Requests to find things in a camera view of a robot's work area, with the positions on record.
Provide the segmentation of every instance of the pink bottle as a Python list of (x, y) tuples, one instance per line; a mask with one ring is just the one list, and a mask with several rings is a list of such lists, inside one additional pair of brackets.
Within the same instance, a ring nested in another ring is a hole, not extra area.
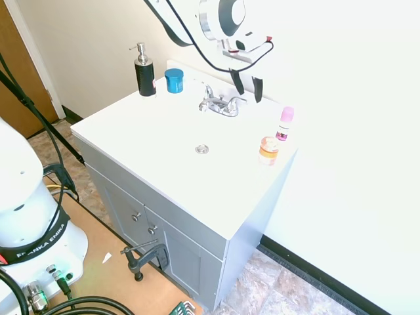
[(280, 124), (278, 126), (276, 138), (280, 141), (287, 140), (287, 134), (289, 133), (291, 121), (295, 115), (295, 110), (293, 107), (286, 106), (283, 109), (282, 116), (280, 118)]

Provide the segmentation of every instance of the gray cabinet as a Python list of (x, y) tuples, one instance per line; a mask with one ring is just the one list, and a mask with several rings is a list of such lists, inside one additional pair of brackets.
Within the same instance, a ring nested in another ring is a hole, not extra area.
[(118, 234), (133, 245), (164, 243), (171, 260), (165, 273), (214, 310), (258, 245), (272, 208), (260, 202), (227, 240), (90, 144), (76, 142)]
[[(143, 203), (110, 182), (91, 166), (86, 165), (86, 167), (117, 232), (133, 245), (151, 241), (152, 236), (148, 233), (149, 226)], [(140, 251), (145, 253), (147, 249), (141, 248)]]
[(152, 240), (165, 244), (171, 262), (165, 273), (202, 305), (215, 305), (223, 262), (90, 165), (87, 168), (117, 232), (133, 245)]

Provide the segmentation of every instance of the floor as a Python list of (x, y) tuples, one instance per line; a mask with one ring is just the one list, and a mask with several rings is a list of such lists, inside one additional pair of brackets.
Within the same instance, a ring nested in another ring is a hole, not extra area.
[[(67, 121), (56, 129), (74, 145)], [(30, 144), (43, 165), (57, 162), (54, 147), (46, 132), (30, 138)], [(80, 202), (112, 227), (100, 196), (84, 166), (59, 143), (64, 165), (73, 178)], [(351, 315), (353, 314), (321, 291), (282, 267), (258, 250), (245, 266), (235, 287), (214, 312), (206, 315)]]

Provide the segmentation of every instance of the soap dispenser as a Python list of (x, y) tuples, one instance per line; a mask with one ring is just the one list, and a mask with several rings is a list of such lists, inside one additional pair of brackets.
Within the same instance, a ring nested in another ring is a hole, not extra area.
[(145, 44), (137, 43), (137, 46), (130, 48), (137, 48), (139, 56), (134, 60), (136, 69), (138, 91), (142, 96), (152, 96), (156, 94), (155, 73), (153, 69), (152, 59), (145, 54)]

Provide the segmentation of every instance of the faucet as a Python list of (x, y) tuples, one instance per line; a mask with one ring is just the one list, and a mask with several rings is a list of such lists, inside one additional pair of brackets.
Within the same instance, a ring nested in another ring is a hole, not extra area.
[(210, 85), (205, 84), (205, 95), (203, 101), (198, 106), (198, 109), (205, 112), (208, 108), (210, 108), (218, 114), (235, 117), (239, 114), (238, 101), (247, 102), (246, 99), (237, 96), (232, 97), (229, 102), (227, 102), (223, 100), (223, 97), (223, 95), (220, 95), (218, 98), (215, 97)]

